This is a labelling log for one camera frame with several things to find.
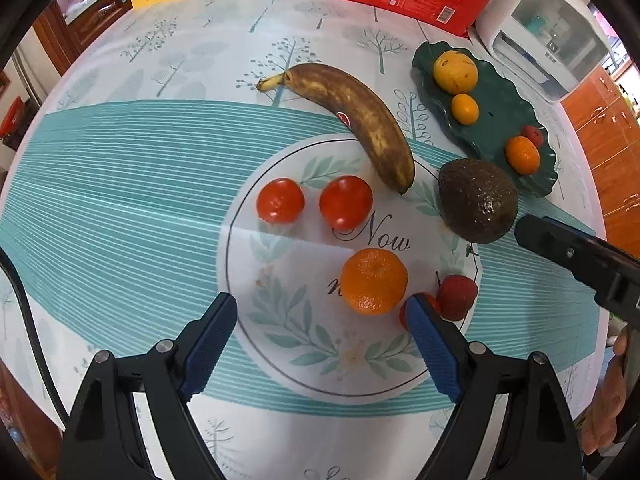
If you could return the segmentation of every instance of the orange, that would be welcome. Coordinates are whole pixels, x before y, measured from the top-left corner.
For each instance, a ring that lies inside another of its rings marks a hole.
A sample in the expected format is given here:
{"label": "orange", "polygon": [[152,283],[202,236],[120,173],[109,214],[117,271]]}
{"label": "orange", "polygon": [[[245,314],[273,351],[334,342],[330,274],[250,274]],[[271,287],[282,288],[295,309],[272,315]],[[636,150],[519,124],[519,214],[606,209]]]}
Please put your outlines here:
{"label": "orange", "polygon": [[349,258],[340,274],[342,297],[359,314],[372,316],[392,310],[404,297],[409,275],[395,254],[369,248]]}
{"label": "orange", "polygon": [[474,124],[480,116],[478,103],[470,95],[458,94],[451,100],[451,113],[460,124]]}
{"label": "orange", "polygon": [[447,50],[433,63],[433,78],[445,92],[468,94],[478,84],[478,67],[462,52]]}
{"label": "orange", "polygon": [[510,166],[521,175],[533,174],[540,167],[540,152],[527,137],[516,136],[507,140],[504,155]]}

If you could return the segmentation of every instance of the blue gripper pad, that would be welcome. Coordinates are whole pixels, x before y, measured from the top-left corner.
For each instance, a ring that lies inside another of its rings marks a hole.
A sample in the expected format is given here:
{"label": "blue gripper pad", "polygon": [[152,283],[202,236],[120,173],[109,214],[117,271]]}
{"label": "blue gripper pad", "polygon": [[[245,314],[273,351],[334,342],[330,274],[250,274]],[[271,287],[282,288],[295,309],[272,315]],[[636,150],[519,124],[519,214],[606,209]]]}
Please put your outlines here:
{"label": "blue gripper pad", "polygon": [[184,360],[184,379],[180,385],[180,394],[185,401],[204,391],[237,319],[238,307],[230,294],[218,295],[202,317],[207,325]]}
{"label": "blue gripper pad", "polygon": [[458,361],[449,351],[420,302],[414,297],[407,300],[406,322],[436,389],[448,396],[451,402],[459,402],[463,390],[458,383]]}

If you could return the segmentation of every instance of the teal striped pattern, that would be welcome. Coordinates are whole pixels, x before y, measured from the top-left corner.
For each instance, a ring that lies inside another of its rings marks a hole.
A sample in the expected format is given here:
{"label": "teal striped pattern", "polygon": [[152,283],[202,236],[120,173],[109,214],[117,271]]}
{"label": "teal striped pattern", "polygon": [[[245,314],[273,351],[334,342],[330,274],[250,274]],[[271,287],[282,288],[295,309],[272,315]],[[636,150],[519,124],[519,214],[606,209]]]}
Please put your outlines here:
{"label": "teal striped pattern", "polygon": [[[201,316],[218,290],[220,224],[242,183],[284,147],[345,133],[336,118],[205,101],[100,104],[47,115],[28,144],[0,219],[0,244],[52,316],[116,355],[145,352]],[[412,142],[439,168],[454,155]],[[589,231],[546,200],[520,212]],[[594,351],[598,309],[568,272],[517,247],[480,247],[484,275],[467,336],[495,352],[546,352],[562,370]],[[334,416],[449,405],[425,381],[361,406],[317,402],[271,380],[232,338],[206,394],[258,408]]]}

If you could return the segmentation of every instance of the white appliance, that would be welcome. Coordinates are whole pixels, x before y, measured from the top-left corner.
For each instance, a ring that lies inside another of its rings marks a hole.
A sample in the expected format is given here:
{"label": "white appliance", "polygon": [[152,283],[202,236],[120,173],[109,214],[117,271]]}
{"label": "white appliance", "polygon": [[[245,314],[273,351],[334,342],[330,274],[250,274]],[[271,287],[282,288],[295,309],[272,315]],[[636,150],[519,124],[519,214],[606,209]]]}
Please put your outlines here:
{"label": "white appliance", "polygon": [[476,29],[495,59],[551,102],[576,88],[609,52],[582,0],[491,0]]}

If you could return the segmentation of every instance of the banana stem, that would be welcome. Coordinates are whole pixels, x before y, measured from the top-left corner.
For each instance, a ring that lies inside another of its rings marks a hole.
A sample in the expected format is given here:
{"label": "banana stem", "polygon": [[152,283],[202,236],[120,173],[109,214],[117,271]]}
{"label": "banana stem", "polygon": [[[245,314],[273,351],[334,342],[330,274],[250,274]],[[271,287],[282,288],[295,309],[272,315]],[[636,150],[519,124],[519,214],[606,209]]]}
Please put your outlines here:
{"label": "banana stem", "polygon": [[258,81],[258,83],[256,84],[256,88],[260,91],[260,92],[268,92],[269,90],[275,90],[275,88],[278,85],[283,85],[284,84],[284,76],[285,76],[286,72],[283,72],[282,74],[278,74],[278,75],[274,75],[271,76],[267,79],[260,79],[260,81]]}

